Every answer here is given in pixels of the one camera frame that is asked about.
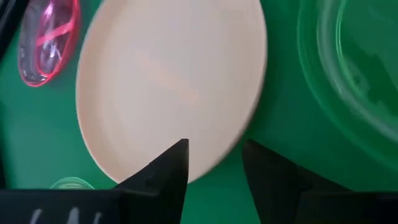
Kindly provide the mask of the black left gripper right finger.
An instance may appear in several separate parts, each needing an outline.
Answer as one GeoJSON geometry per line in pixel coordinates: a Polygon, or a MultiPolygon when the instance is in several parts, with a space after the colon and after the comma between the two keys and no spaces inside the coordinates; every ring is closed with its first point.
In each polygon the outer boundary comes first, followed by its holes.
{"type": "Polygon", "coordinates": [[[293,224],[304,192],[349,190],[252,139],[244,143],[242,158],[261,224],[293,224]]]}

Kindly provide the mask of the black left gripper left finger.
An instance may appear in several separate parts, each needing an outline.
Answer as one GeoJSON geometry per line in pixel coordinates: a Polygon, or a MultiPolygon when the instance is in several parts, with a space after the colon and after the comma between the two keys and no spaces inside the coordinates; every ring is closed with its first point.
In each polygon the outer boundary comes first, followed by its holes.
{"type": "Polygon", "coordinates": [[[189,141],[181,139],[119,183],[120,224],[180,224],[187,190],[189,141]]]}

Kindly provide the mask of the small green transparent plate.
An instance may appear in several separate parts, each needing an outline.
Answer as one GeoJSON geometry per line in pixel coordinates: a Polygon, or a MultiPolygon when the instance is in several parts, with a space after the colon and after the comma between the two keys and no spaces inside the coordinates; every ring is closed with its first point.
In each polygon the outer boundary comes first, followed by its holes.
{"type": "Polygon", "coordinates": [[[78,177],[65,177],[62,178],[51,186],[51,189],[56,190],[94,190],[95,188],[89,184],[87,181],[78,177]]]}

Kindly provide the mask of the beige plastic plate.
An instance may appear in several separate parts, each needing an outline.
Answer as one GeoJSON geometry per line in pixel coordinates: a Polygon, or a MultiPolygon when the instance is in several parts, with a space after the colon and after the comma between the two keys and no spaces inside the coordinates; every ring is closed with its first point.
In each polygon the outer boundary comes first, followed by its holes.
{"type": "Polygon", "coordinates": [[[260,0],[103,0],[76,76],[91,157],[120,183],[187,138],[197,180],[243,135],[266,63],[260,0]]]}

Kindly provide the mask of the large green transparent plate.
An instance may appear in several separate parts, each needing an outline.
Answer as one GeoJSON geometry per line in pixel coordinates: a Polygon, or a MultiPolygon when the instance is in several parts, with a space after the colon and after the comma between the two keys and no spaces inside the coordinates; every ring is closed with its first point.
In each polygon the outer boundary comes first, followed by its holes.
{"type": "Polygon", "coordinates": [[[398,0],[299,0],[297,47],[336,127],[398,171],[398,0]]]}

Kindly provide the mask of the small pink transparent plate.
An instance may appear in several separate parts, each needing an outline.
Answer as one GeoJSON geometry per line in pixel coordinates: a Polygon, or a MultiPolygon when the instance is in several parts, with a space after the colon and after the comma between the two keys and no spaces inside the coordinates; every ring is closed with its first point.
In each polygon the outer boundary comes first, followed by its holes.
{"type": "Polygon", "coordinates": [[[80,0],[29,1],[18,44],[24,83],[42,86],[60,73],[75,49],[80,22],[80,0]]]}

